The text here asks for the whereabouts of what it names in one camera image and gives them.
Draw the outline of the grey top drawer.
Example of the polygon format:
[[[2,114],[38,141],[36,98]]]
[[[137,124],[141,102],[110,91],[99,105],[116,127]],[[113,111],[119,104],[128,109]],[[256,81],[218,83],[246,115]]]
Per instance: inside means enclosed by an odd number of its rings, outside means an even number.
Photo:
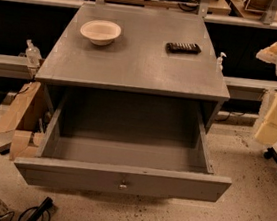
[[[205,139],[200,112],[179,103],[69,98],[15,164],[35,186],[216,202],[231,179],[213,173]]]

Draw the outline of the grey wooden drawer cabinet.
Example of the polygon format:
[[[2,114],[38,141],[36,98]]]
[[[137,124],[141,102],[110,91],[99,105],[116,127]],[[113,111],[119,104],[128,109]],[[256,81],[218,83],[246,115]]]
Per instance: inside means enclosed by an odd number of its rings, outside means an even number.
[[[121,35],[94,45],[80,28],[111,21]],[[198,44],[201,53],[175,54],[166,43]],[[205,23],[184,13],[120,7],[79,8],[46,57],[36,78],[47,86],[55,112],[63,100],[94,95],[123,102],[179,103],[200,112],[205,135],[229,93],[218,68]]]

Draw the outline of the white pump bottle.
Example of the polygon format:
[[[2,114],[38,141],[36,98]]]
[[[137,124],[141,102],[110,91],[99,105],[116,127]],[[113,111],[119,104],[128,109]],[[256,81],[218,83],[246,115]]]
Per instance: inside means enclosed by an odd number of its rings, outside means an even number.
[[[227,58],[227,55],[224,52],[220,52],[219,57],[216,59],[217,64],[219,65],[218,68],[222,71],[223,70],[223,59]]]

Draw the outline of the black remote control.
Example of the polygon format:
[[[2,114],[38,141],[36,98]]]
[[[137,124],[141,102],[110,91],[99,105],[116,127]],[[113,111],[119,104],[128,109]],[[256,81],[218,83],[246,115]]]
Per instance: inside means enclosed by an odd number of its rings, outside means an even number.
[[[196,55],[201,53],[201,48],[199,47],[198,44],[192,44],[192,43],[166,43],[165,48],[167,49],[168,52],[170,53],[175,53],[175,54],[191,54],[191,55]]]

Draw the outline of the brown cardboard box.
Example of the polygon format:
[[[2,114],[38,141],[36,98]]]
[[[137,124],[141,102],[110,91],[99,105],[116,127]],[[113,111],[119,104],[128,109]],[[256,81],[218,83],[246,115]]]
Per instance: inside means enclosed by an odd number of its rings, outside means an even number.
[[[9,109],[0,118],[0,134],[10,134],[9,158],[33,158],[44,138],[39,121],[47,111],[44,86],[40,82],[25,84]]]

